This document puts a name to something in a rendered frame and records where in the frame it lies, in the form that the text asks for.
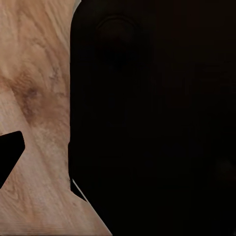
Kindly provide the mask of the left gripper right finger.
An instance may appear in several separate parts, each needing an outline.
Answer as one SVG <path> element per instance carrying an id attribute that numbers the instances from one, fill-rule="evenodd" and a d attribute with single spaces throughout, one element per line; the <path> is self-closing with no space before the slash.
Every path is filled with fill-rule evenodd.
<path id="1" fill-rule="evenodd" d="M 231 131 L 225 131 L 222 142 L 221 149 L 232 163 L 236 169 L 236 133 Z"/>

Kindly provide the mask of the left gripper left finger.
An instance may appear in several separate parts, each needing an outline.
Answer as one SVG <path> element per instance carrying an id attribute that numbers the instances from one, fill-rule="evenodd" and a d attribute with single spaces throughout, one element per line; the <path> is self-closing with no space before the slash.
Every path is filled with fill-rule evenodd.
<path id="1" fill-rule="evenodd" d="M 0 136 L 0 189 L 25 150 L 21 131 Z"/>

